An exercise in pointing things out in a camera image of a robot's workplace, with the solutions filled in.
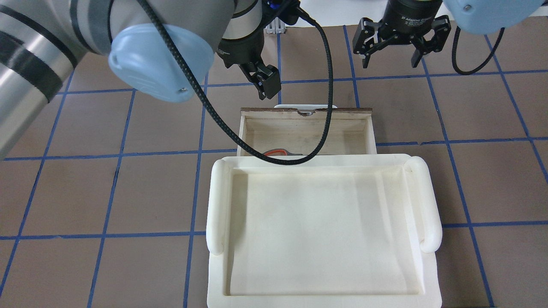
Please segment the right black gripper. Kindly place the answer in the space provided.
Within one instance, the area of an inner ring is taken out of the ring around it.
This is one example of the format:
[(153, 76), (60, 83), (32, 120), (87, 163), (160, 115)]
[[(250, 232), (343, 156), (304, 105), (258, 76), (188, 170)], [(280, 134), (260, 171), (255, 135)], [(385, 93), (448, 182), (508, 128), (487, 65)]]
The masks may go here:
[(441, 0), (390, 0), (380, 21), (362, 18), (352, 39), (352, 52), (368, 68), (372, 54), (390, 45), (413, 45), (412, 68), (422, 58), (440, 52), (451, 31), (447, 15), (437, 16)]

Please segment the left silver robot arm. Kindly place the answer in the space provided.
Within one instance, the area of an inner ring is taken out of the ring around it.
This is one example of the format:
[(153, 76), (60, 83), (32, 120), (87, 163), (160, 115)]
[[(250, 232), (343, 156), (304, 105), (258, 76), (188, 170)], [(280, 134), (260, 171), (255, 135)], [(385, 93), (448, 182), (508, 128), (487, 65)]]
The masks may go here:
[[(295, 0), (149, 0), (198, 82), (214, 55), (245, 68), (261, 98), (280, 90), (262, 61), (263, 29), (287, 22)], [(159, 100), (195, 94), (139, 0), (3, 0), (1, 2), (1, 158), (61, 91), (88, 53), (106, 56), (127, 85)]]

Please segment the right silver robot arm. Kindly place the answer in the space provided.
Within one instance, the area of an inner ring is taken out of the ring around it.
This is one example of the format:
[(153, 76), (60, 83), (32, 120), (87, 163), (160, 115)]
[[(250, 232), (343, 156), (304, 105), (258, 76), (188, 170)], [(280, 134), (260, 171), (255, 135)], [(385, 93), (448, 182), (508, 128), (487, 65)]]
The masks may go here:
[[(460, 75), (471, 75), (493, 58), (505, 29), (546, 5), (545, 0), (390, 0), (379, 22), (360, 19), (352, 39), (352, 51), (360, 56), (363, 68), (367, 68), (375, 52), (391, 45), (413, 45), (411, 66), (416, 68), (425, 55), (443, 50), (452, 29), (450, 18), (454, 18), (457, 27), (452, 43), (452, 67)], [(485, 61), (469, 71), (457, 64), (461, 31), (475, 35), (498, 31)]]

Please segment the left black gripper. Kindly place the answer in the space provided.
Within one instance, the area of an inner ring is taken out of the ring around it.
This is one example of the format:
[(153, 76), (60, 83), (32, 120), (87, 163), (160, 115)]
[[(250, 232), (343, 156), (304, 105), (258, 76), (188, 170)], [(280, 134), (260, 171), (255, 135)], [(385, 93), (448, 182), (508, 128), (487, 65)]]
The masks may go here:
[(281, 91), (279, 70), (262, 62), (264, 29), (278, 18), (295, 24), (291, 10), (298, 0), (237, 0), (235, 11), (217, 48), (225, 66), (239, 65), (260, 100), (272, 99)]

